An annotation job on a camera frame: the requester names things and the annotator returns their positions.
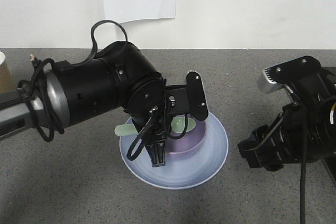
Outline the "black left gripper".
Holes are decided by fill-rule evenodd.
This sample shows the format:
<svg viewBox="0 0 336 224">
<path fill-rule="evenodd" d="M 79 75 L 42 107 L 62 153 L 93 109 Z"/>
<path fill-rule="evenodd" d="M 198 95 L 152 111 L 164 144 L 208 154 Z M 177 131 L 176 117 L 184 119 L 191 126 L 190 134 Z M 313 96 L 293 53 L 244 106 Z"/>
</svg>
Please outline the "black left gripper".
<svg viewBox="0 0 336 224">
<path fill-rule="evenodd" d="M 152 167 L 166 165 L 166 139 L 174 117 L 208 117 L 201 75 L 190 71 L 186 84 L 167 85 L 157 71 L 142 72 L 123 80 L 123 108 L 136 128 L 136 140 L 159 140 L 145 145 Z"/>
</svg>

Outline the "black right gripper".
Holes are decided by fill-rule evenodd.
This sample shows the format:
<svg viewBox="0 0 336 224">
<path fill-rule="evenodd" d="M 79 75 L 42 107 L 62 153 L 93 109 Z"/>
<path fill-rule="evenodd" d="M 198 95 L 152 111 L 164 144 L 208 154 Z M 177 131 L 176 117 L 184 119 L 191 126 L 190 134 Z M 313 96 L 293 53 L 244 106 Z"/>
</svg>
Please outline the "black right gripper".
<svg viewBox="0 0 336 224">
<path fill-rule="evenodd" d="M 283 108 L 281 126 L 292 151 L 302 154 L 301 134 L 306 133 L 308 160 L 335 157 L 335 73 L 311 56 L 265 69 L 292 99 Z M 267 130 L 267 125 L 253 130 L 237 147 L 250 168 L 278 171 L 284 167 L 283 161 L 276 142 L 266 139 Z"/>
</svg>

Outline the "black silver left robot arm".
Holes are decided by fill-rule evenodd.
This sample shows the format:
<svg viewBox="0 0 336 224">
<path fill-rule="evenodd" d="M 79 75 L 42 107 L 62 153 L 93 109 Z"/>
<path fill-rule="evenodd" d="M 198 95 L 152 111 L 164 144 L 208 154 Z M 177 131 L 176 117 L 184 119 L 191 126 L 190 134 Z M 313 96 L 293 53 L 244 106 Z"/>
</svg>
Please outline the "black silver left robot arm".
<svg viewBox="0 0 336 224">
<path fill-rule="evenodd" d="M 130 42 L 114 42 L 78 64 L 36 58 L 31 62 L 32 78 L 1 94 L 1 139 L 34 128 L 51 142 L 56 132 L 121 107 L 137 131 L 127 158 L 133 161 L 147 150 L 152 166 L 158 167 L 165 165 L 174 117 L 208 117 L 197 72 L 188 73 L 185 85 L 169 86 Z"/>
</svg>

